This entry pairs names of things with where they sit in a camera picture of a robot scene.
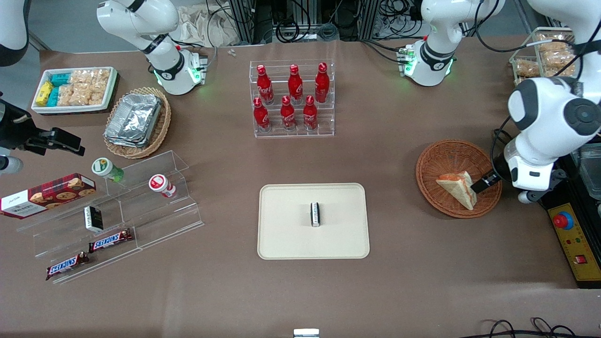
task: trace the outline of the bread slice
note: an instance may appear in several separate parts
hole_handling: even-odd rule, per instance
[[[448,191],[453,197],[468,210],[474,210],[477,202],[476,193],[472,190],[472,178],[467,171],[459,174],[440,175],[436,183]]]

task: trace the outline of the coca-cola bottle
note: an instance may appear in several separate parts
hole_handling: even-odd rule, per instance
[[[315,77],[315,100],[324,103],[328,99],[330,89],[330,77],[328,76],[328,65],[322,62],[318,66],[317,76]]]
[[[305,129],[311,132],[317,129],[317,107],[315,107],[314,99],[311,95],[307,95],[305,102],[307,104],[302,111],[302,116],[305,120]]]
[[[257,122],[257,127],[259,132],[266,133],[271,131],[271,124],[269,123],[269,116],[267,116],[267,108],[263,106],[260,97],[255,97],[252,101],[255,106],[254,115],[255,121]]]
[[[292,132],[296,130],[296,120],[294,119],[294,107],[290,105],[290,96],[284,95],[282,97],[282,108],[279,110],[282,114],[282,123],[284,130]]]
[[[260,64],[257,66],[257,87],[259,89],[259,95],[266,105],[273,103],[273,87],[271,86],[271,79],[267,75],[265,66]]]
[[[288,78],[288,91],[293,105],[302,104],[302,79],[299,75],[299,66],[290,65],[290,77]]]

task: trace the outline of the foil container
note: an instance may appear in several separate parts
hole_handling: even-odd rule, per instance
[[[112,144],[146,147],[160,112],[161,100],[152,94],[128,94],[117,106],[104,137]]]

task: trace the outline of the cookie image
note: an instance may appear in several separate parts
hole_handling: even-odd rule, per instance
[[[80,179],[78,178],[74,178],[72,180],[69,181],[69,183],[67,184],[68,188],[71,188],[73,190],[80,190],[81,188],[84,187],[84,183],[81,182]]]
[[[77,196],[77,194],[75,194],[74,192],[61,192],[60,194],[56,195],[56,198],[59,200],[71,200],[73,198],[75,198]]]
[[[61,205],[62,203],[50,203],[49,205],[46,206],[46,209],[54,209],[57,206]]]
[[[83,196],[88,196],[88,195],[95,194],[95,193],[96,193],[95,189],[86,189],[86,190],[80,191],[79,195],[83,197]]]
[[[44,197],[41,196],[41,192],[36,192],[35,194],[33,194],[31,196],[31,198],[29,200],[32,201],[33,203],[45,203],[46,202]]]

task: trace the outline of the red button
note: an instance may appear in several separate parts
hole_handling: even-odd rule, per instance
[[[576,259],[576,261],[574,263],[576,264],[586,264],[587,263],[587,258],[584,257],[583,254],[579,254],[578,256],[574,257]]]
[[[563,229],[565,227],[568,226],[568,220],[567,217],[565,217],[564,215],[561,214],[557,214],[555,215],[555,217],[553,217],[553,225],[555,225],[556,227]]]

